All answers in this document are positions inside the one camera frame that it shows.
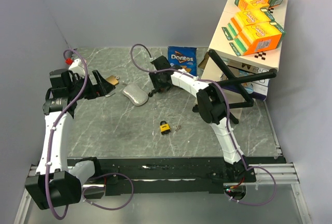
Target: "black mount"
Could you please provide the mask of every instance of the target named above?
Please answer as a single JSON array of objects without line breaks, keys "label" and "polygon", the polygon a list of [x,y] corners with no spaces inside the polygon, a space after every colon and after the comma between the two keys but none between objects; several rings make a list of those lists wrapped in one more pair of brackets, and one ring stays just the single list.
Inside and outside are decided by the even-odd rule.
[{"label": "black mount", "polygon": [[[69,158],[68,165],[74,166],[80,158]],[[135,193],[208,192],[224,193],[224,183],[245,183],[256,181],[254,170],[249,170],[236,178],[229,176],[229,165],[222,157],[196,158],[99,158],[103,173],[122,173],[133,180]],[[283,156],[248,157],[248,164],[286,163]],[[91,182],[104,184],[104,179]],[[131,185],[121,176],[109,177],[105,195],[130,194]],[[89,198],[100,198],[100,194]]]},{"label": "black mount", "polygon": [[[167,68],[173,68],[173,69],[181,69],[182,67],[178,65],[174,65],[171,67],[171,64],[168,62],[167,58],[163,55],[156,58],[151,62],[156,70],[162,70]],[[149,97],[152,97],[155,93],[161,93],[166,92],[170,90],[170,88],[173,86],[171,75],[174,72],[160,72],[160,73],[149,73],[150,79],[152,81],[152,84],[154,85],[154,89],[148,94]]]},{"label": "black mount", "polygon": [[[77,162],[87,160],[94,163],[93,176],[102,175],[99,160],[96,157],[83,158]],[[50,173],[49,179],[49,190],[54,207],[78,203],[81,200],[82,185],[77,177],[67,171],[57,171]],[[40,209],[49,208],[45,192],[45,175],[27,177],[25,188]]]},{"label": "black mount", "polygon": [[[97,83],[93,85],[88,76],[87,85],[79,100],[83,98],[92,100],[105,96],[115,89],[115,86],[106,81],[97,70],[92,71],[92,73]],[[84,84],[84,78],[67,69],[58,69],[50,72],[50,81],[52,87],[47,90],[45,104],[43,105],[45,115],[55,111],[62,111],[74,99]],[[77,103],[75,102],[68,109],[68,113],[72,117],[74,117],[76,106]]]}]

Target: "tabletop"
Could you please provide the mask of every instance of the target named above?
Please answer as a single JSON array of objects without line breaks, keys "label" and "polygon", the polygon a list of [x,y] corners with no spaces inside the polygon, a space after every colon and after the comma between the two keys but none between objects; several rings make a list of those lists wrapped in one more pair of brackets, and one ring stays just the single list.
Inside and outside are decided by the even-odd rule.
[{"label": "tabletop", "polygon": [[[145,92],[153,88],[147,73],[131,62],[130,48],[79,48],[87,60],[89,72],[97,69],[104,78],[119,76],[114,95],[95,100],[80,100],[68,144],[70,157],[201,157],[222,156],[223,153],[211,127],[199,114],[192,112],[195,97],[173,87],[157,93],[143,106],[134,106],[121,90],[125,84],[136,83]],[[167,48],[151,48],[154,58]],[[198,63],[207,48],[197,50]],[[137,63],[154,69],[147,53],[134,51]],[[161,135],[160,122],[171,126],[171,133]],[[234,135],[246,156],[275,156],[275,141],[263,102],[244,108]]]}]

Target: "white wall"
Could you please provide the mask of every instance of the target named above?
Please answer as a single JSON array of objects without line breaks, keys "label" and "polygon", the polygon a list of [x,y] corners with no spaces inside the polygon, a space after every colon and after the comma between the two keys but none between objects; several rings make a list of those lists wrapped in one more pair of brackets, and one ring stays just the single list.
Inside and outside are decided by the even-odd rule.
[{"label": "white wall", "polygon": [[44,141],[48,73],[67,47],[42,0],[0,0],[0,219],[13,223]]},{"label": "white wall", "polygon": [[332,223],[331,0],[289,0],[280,71],[268,105],[314,223]]},{"label": "white wall", "polygon": [[71,47],[207,47],[226,0],[45,0]]}]

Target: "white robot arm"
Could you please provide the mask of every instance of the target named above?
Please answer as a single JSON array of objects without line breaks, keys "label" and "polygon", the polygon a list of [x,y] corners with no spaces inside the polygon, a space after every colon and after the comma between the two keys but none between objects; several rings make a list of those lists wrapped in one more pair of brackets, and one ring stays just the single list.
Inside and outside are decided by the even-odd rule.
[{"label": "white robot arm", "polygon": [[[92,73],[96,79],[96,84],[93,85],[88,77],[87,84],[79,99],[91,100],[106,96],[115,89],[115,86],[107,82],[97,70],[92,71]],[[25,181],[27,191],[40,209],[49,208],[45,194],[46,164],[50,167],[48,187],[54,207],[79,202],[82,185],[90,177],[101,175],[99,161],[95,157],[82,159],[71,170],[67,166],[69,132],[77,103],[72,104],[65,113],[62,111],[78,95],[83,87],[84,79],[85,70],[80,59],[75,60],[69,69],[58,69],[50,72],[52,87],[47,91],[43,105],[46,125],[43,153],[36,175],[28,177]],[[61,116],[60,121],[56,127],[53,127],[59,116]],[[54,130],[51,159],[46,163],[51,130]]]},{"label": "white robot arm", "polygon": [[[180,87],[184,90],[186,90],[191,95],[197,97],[197,93],[199,90],[206,89],[209,84],[206,82],[200,82],[197,81],[196,78],[191,78],[188,76],[185,76],[186,72],[184,69],[179,69],[181,73],[173,73],[171,75],[172,84],[174,86]],[[226,128],[226,118],[224,117],[219,121],[219,124],[216,123],[210,123],[210,126],[212,127],[214,133],[216,134],[219,144],[223,150],[224,153],[224,160],[227,163],[234,164],[236,162],[239,162],[241,160],[240,155],[238,154],[238,151],[243,155],[242,150],[240,149],[240,146],[238,145],[232,129],[230,129],[230,132],[227,131]],[[234,148],[234,145],[232,143],[232,140],[230,136],[232,135],[233,140],[235,141],[235,144],[237,146],[237,149]]]}]

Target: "purple cable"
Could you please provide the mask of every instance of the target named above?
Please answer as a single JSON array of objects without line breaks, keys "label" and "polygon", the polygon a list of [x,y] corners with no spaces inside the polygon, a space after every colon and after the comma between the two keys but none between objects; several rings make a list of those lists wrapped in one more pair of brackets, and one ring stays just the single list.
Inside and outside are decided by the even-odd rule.
[{"label": "purple cable", "polygon": [[85,191],[88,190],[88,189],[97,189],[97,188],[99,189],[100,187],[98,187],[98,186],[90,186],[90,187],[88,187],[88,188],[86,188],[86,189],[83,190],[83,192],[82,192],[82,197],[83,197],[84,201],[86,201],[87,203],[90,203],[91,205],[93,205],[93,206],[95,206],[95,207],[101,208],[101,209],[103,209],[103,210],[109,210],[109,211],[119,210],[119,209],[122,209],[122,208],[124,208],[125,206],[127,206],[128,203],[130,203],[131,199],[132,199],[133,196],[134,196],[134,184],[133,184],[132,180],[130,180],[130,178],[129,178],[128,176],[123,175],[123,174],[121,174],[121,173],[107,173],[107,174],[102,175],[102,176],[97,176],[97,177],[94,177],[94,178],[90,178],[90,180],[95,180],[95,179],[99,179],[99,178],[102,178],[102,177],[105,177],[105,176],[112,176],[112,175],[123,176],[123,177],[125,177],[125,178],[130,182],[130,185],[131,185],[131,194],[130,194],[129,199],[126,201],[126,203],[125,203],[124,205],[122,205],[122,206],[120,206],[120,207],[115,207],[115,208],[103,207],[103,206],[101,206],[101,205],[95,204],[94,202],[91,202],[91,201],[89,201],[88,199],[86,199],[86,197],[85,197],[85,195],[84,195]]},{"label": "purple cable", "polygon": [[83,59],[83,57],[74,49],[66,49],[63,52],[63,55],[65,57],[65,54],[67,51],[71,51],[72,53],[75,53],[82,61],[83,65],[84,65],[84,71],[85,71],[85,78],[84,78],[84,83],[83,86],[81,88],[81,90],[78,92],[78,94],[76,95],[76,97],[61,111],[61,113],[59,114],[59,116],[57,117],[57,119],[55,120],[52,129],[50,131],[50,137],[48,139],[48,147],[47,147],[47,158],[46,158],[46,173],[45,173],[45,192],[46,192],[46,199],[47,199],[47,203],[48,206],[52,212],[52,214],[54,215],[54,217],[58,220],[62,220],[68,211],[68,205],[66,205],[66,208],[64,210],[64,213],[62,216],[59,216],[56,212],[56,210],[53,207],[52,204],[52,200],[51,200],[51,196],[50,196],[50,189],[49,189],[49,174],[50,174],[50,164],[47,164],[50,162],[51,160],[51,154],[52,154],[52,143],[53,143],[53,135],[54,135],[54,131],[56,130],[56,126],[59,123],[60,119],[62,118],[62,116],[67,112],[67,110],[79,99],[79,97],[82,95],[85,86],[87,85],[87,81],[88,81],[88,67]]},{"label": "purple cable", "polygon": [[[150,71],[150,70],[147,70],[147,69],[144,69],[144,68],[138,66],[138,64],[135,62],[134,57],[133,57],[133,49],[134,49],[136,46],[141,46],[141,47],[143,47],[143,48],[148,52],[150,58],[152,58],[152,56],[151,56],[151,53],[150,53],[150,51],[148,50],[148,48],[147,48],[145,45],[143,45],[143,44],[135,44],[134,46],[131,47],[131,49],[130,49],[130,58],[131,58],[133,64],[134,64],[139,70],[144,71],[144,72],[147,72],[147,73],[160,73],[160,72],[173,71],[173,72],[177,72],[177,73],[181,73],[181,74],[182,74],[182,72],[180,72],[180,71],[178,71],[178,70],[176,70],[176,69],[173,69],[173,68],[166,68],[166,69],[161,69],[161,70]],[[194,78],[193,75],[188,74],[188,73],[185,73],[185,74],[183,74],[183,75],[188,76],[188,77],[190,77],[190,78]],[[223,95],[223,97],[224,97],[224,99],[225,99],[226,107],[227,107],[226,128],[227,128],[227,131],[230,133],[230,127],[229,127],[229,115],[230,115],[230,109],[229,109],[229,103],[228,103],[228,100],[227,100],[227,98],[226,98],[226,96],[225,96],[225,94],[224,94],[223,89],[221,88],[221,86],[220,86],[218,83],[216,83],[216,82],[213,81],[213,80],[198,79],[198,81],[213,83],[213,84],[218,88],[218,90],[222,93],[222,95]],[[237,151],[237,153],[238,153],[239,156],[241,157],[241,160],[242,160],[242,163],[243,163],[243,165],[244,165],[245,170],[246,170],[246,171],[249,171],[249,170],[251,170],[251,169],[261,169],[261,170],[265,171],[265,172],[268,173],[269,176],[272,178],[272,180],[273,180],[273,185],[274,185],[272,196],[271,196],[267,201],[262,202],[262,203],[250,203],[250,202],[237,201],[237,200],[235,200],[235,199],[233,199],[233,198],[230,198],[230,199],[231,199],[232,201],[234,201],[234,202],[237,202],[237,203],[240,203],[240,204],[244,204],[244,205],[249,205],[249,206],[263,206],[263,205],[265,205],[265,204],[268,204],[269,202],[271,202],[271,201],[273,200],[273,198],[275,197],[275,194],[276,194],[276,181],[275,181],[273,175],[272,175],[267,169],[265,169],[265,168],[263,168],[263,167],[261,167],[261,166],[250,166],[250,167],[248,167],[247,164],[245,163],[245,160],[244,160],[242,154],[239,152],[239,150],[238,150],[238,148],[237,148],[237,146],[236,146],[236,144],[235,144],[235,140],[234,140],[233,136],[230,135],[230,138],[231,138],[231,140],[232,140],[232,143],[233,143],[234,149]]]}]

